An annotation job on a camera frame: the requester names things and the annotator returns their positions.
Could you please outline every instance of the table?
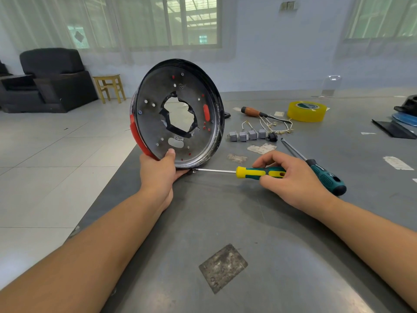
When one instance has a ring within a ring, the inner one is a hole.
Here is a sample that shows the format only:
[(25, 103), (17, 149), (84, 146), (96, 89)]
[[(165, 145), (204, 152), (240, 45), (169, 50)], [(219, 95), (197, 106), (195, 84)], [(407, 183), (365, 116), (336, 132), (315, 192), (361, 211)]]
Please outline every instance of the table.
[[(205, 168), (233, 170), (234, 153), (249, 166), (259, 156), (247, 150), (264, 140), (229, 142), (247, 119), (236, 107), (269, 113), (290, 101), (224, 102), (223, 141)], [(415, 140), (391, 138), (371, 119), (387, 120), (403, 99), (335, 98), (321, 123), (295, 122), (285, 138), (347, 185), (343, 200), (417, 230), (417, 172), (396, 170), (395, 156), (417, 168)], [(250, 118), (255, 129), (260, 125)], [(361, 132), (376, 133), (363, 135)], [(289, 151), (278, 142), (277, 150)], [(90, 225), (140, 187), (136, 146), (80, 221)], [(248, 266), (217, 294), (199, 265), (231, 243)], [(262, 189), (251, 179), (197, 172), (174, 184), (174, 199), (129, 263), (103, 312), (413, 312), (350, 249), (320, 222)]]
[(114, 93), (116, 94), (117, 101), (119, 103), (122, 103), (122, 101), (120, 101), (119, 91), (121, 92), (123, 96), (123, 100), (126, 101), (125, 91), (123, 90), (123, 85), (122, 85), (122, 80), (120, 80), (120, 75), (96, 76), (96, 77), (93, 77), (93, 79), (94, 79), (94, 82), (96, 83), (98, 94), (100, 95), (100, 99), (102, 100), (103, 104), (106, 103), (106, 101), (104, 100), (103, 91), (106, 92), (107, 99), (110, 101), (110, 94), (108, 93), (108, 88), (114, 89)]

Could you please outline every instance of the blue plastic object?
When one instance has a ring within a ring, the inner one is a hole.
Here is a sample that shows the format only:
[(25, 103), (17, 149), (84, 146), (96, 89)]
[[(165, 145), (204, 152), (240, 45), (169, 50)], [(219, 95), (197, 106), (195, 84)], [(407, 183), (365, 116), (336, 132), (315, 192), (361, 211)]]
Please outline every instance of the blue plastic object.
[(417, 116), (412, 116), (406, 113), (397, 112), (392, 115), (392, 117), (400, 122), (405, 124), (417, 127)]

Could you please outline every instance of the window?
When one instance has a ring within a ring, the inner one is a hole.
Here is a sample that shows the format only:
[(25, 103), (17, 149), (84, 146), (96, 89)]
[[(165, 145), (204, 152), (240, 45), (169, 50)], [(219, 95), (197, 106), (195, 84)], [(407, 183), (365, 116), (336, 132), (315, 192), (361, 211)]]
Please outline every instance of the window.
[(220, 0), (0, 0), (19, 51), (221, 47)]
[(347, 39), (417, 36), (417, 0), (357, 0)]
[(199, 36), (200, 44), (207, 44), (207, 35)]

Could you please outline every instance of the roll of yellow tape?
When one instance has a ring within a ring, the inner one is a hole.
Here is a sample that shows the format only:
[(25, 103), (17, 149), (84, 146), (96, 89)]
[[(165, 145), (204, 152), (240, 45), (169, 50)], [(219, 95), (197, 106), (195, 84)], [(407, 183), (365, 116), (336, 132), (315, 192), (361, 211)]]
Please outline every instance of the roll of yellow tape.
[(287, 116), (301, 122), (321, 122), (327, 107), (323, 104), (309, 101), (291, 102)]

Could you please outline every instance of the person's left hand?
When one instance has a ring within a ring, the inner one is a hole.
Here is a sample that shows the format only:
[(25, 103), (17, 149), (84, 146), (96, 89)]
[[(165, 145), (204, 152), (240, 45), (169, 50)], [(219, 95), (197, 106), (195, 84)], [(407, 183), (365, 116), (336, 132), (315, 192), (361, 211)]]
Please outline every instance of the person's left hand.
[(170, 205), (174, 196), (172, 184), (189, 169), (175, 171), (175, 150), (172, 148), (160, 161), (145, 154), (140, 156), (140, 161), (142, 181), (140, 192), (150, 195), (163, 211)]

